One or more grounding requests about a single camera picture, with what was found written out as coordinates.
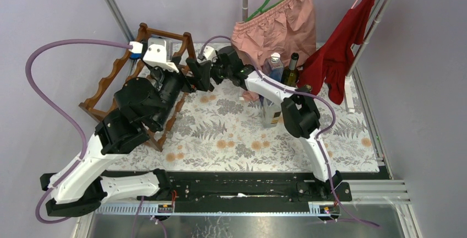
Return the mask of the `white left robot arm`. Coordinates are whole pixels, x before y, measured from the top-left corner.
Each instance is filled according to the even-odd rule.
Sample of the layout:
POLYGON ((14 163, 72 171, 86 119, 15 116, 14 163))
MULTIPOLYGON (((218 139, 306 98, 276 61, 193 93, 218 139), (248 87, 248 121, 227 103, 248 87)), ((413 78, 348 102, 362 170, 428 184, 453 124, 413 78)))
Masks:
POLYGON ((105 176, 106 169, 152 133, 161 132, 182 92, 211 91, 211 61, 186 60, 191 75, 155 67, 155 82, 135 77, 115 93, 117 107, 95 128, 84 149, 62 171, 43 174, 41 186, 50 199, 45 208, 50 217, 80 217, 102 204, 119 199, 152 197, 166 199, 172 193, 171 181, 163 169, 125 177, 105 176))

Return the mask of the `brown wooden wine rack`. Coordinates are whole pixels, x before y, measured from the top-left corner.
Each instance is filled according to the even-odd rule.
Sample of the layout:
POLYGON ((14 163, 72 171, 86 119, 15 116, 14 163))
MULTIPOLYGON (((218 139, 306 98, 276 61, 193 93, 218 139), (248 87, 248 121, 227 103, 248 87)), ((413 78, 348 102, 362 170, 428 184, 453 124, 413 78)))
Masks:
MULTIPOLYGON (((142 41, 156 36, 181 44, 181 47, 173 51, 174 56, 187 54, 189 58, 195 57, 196 52, 194 48, 194 41, 191 33, 187 31, 181 34, 172 33, 153 29, 150 28, 146 23, 140 23, 135 40, 142 41)), ((116 100, 112 99, 112 103, 110 104, 109 108, 105 108, 103 110, 100 109, 100 106, 108 102, 104 96, 106 94, 114 95, 114 93, 120 90, 127 81, 138 77, 143 72, 143 70, 145 70, 145 65, 143 65, 142 62, 133 61, 130 59, 129 52, 124 53, 121 58, 118 58, 113 62, 109 75, 99 80, 97 84, 97 92, 92 97, 87 98, 81 102, 79 107, 96 122, 102 121, 103 118, 108 113, 110 113, 110 111, 117 108, 116 100)), ((165 124, 164 130, 156 133, 149 131, 148 133, 150 139, 146 141, 144 145, 149 146, 158 152, 163 151, 164 144, 169 137, 169 132, 172 130, 177 120, 177 116, 181 112, 187 95, 187 93, 180 93, 179 98, 174 104, 173 112, 169 114, 169 118, 167 119, 168 123, 165 124)))

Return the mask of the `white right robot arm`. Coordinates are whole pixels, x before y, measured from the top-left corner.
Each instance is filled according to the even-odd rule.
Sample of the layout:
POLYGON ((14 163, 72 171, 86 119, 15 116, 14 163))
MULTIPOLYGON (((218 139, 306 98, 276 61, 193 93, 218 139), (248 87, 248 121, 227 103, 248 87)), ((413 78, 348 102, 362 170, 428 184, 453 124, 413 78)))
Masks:
POLYGON ((333 177, 338 173, 332 166, 329 154, 324 147, 322 134, 335 124, 335 112, 332 106, 303 89, 295 89, 277 82, 261 72, 255 64, 244 65, 234 58, 223 60, 218 57, 212 66, 211 76, 215 80, 231 80, 244 90, 257 93, 281 106, 284 127, 288 133, 300 140, 307 154, 316 180, 316 193, 320 199, 328 201, 338 192, 333 177), (320 101, 332 113, 331 124, 321 129, 320 112, 316 101, 320 101))

